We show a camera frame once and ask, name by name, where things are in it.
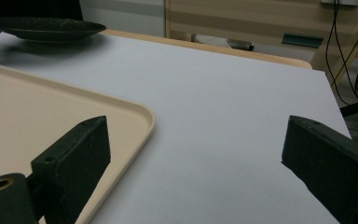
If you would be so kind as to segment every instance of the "white tabletop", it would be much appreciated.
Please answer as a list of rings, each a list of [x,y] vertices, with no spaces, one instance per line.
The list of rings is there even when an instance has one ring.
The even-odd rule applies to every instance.
[[[290,115],[349,136],[322,72],[108,35],[0,34],[0,64],[154,111],[156,130],[91,223],[337,223],[281,164]]]

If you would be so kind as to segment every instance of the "wooden furniture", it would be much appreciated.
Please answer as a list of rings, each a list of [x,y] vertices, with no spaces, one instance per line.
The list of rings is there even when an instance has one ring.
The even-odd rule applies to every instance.
[[[325,49],[332,27],[332,5],[315,0],[166,0],[166,36],[189,39],[189,34],[211,35],[260,44],[315,52],[313,69],[327,72]],[[347,64],[358,56],[358,7],[340,7],[337,32]],[[282,44],[285,33],[321,36],[318,49]],[[343,62],[333,37],[329,61],[335,76],[342,76]]]
[[[336,222],[281,164],[290,115],[350,136],[324,73],[252,52],[107,33],[62,45],[0,34],[0,65],[137,102],[156,116],[91,223]]]

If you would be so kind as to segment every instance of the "beige tray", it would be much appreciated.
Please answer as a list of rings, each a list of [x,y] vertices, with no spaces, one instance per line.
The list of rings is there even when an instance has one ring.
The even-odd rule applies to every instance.
[[[101,115],[112,161],[76,223],[90,221],[152,133],[155,117],[142,105],[0,67],[0,175],[29,175],[33,158],[78,122]]]

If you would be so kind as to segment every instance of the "tray rim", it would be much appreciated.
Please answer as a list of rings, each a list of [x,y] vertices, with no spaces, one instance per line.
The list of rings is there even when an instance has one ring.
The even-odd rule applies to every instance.
[[[54,89],[59,89],[60,91],[68,91],[68,92],[74,93],[74,94],[81,93],[87,97],[90,97],[90,95],[93,95],[94,97],[98,97],[98,99],[102,99],[104,102],[111,101],[114,103],[119,103],[121,106],[123,106],[129,110],[133,110],[133,108],[141,109],[142,111],[144,111],[142,113],[142,115],[148,116],[148,118],[146,118],[149,121],[148,130],[145,132],[145,135],[143,136],[142,141],[138,142],[136,144],[136,147],[131,149],[131,151],[133,151],[133,153],[131,153],[131,155],[126,159],[123,167],[121,169],[118,169],[117,178],[113,178],[113,177],[109,178],[108,184],[103,186],[103,188],[102,188],[102,193],[98,193],[98,197],[94,198],[93,206],[89,207],[86,205],[83,208],[83,211],[81,212],[80,216],[78,217],[78,219],[76,221],[76,223],[78,223],[78,224],[89,223],[90,220],[95,215],[95,213],[97,212],[97,210],[103,204],[103,201],[109,195],[110,191],[117,184],[117,182],[120,180],[120,178],[125,174],[128,167],[131,165],[132,161],[136,158],[136,156],[138,155],[138,153],[140,152],[142,147],[145,145],[145,143],[150,138],[151,134],[153,133],[153,131],[156,127],[155,114],[148,106],[139,104],[139,103],[135,103],[131,100],[120,99],[116,96],[112,96],[109,94],[101,93],[98,91],[88,90],[86,88],[59,82],[59,81],[56,81],[56,80],[50,79],[50,78],[39,77],[39,76],[30,74],[27,72],[23,72],[21,70],[12,69],[12,68],[0,65],[0,75],[9,76],[9,74],[5,74],[5,73],[10,73],[10,75],[14,75],[14,76],[16,76],[16,78],[20,78],[20,79],[28,81],[28,82],[37,83],[39,85],[46,84]]]

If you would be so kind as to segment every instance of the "electrical wire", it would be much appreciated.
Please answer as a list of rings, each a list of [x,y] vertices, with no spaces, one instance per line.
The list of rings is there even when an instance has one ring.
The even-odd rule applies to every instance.
[[[337,0],[337,4],[336,4],[336,7],[335,7],[335,17],[337,17],[338,9],[339,9],[339,0]],[[348,78],[348,81],[350,83],[351,90],[352,90],[353,94],[356,96],[356,98],[358,99],[358,95],[356,94],[356,91],[354,90],[353,84],[351,82],[351,77],[350,77],[350,73],[349,73],[349,70],[348,70],[347,62],[346,62],[346,60],[344,58],[344,54],[342,53],[341,45],[339,44],[338,33],[337,33],[337,20],[336,20],[336,24],[334,26],[334,34],[335,34],[336,41],[337,41],[339,55],[341,57],[342,62],[344,63],[345,73],[347,74],[347,78]]]
[[[330,66],[330,62],[328,61],[328,50],[329,50],[329,46],[330,46],[330,41],[331,41],[331,37],[333,35],[333,31],[335,30],[334,28],[336,27],[337,25],[337,14],[338,14],[338,7],[336,6],[337,2],[336,0],[333,1],[333,6],[334,6],[334,18],[333,18],[333,24],[331,26],[331,29],[330,29],[330,34],[328,36],[328,39],[327,39],[327,44],[326,44],[326,50],[324,52],[324,57],[325,57],[325,60],[326,60],[326,64],[327,64],[327,69],[329,71],[329,74],[331,76],[331,78],[333,79],[333,83],[330,85],[330,87],[335,87],[336,89],[336,92],[337,92],[337,96],[339,98],[339,100],[342,101],[342,103],[344,103],[345,105],[348,105],[347,102],[345,102],[342,97],[341,97],[341,94],[339,93],[339,89],[338,89],[338,86],[337,86],[337,77],[335,77],[333,75],[333,72],[331,70],[331,66]]]

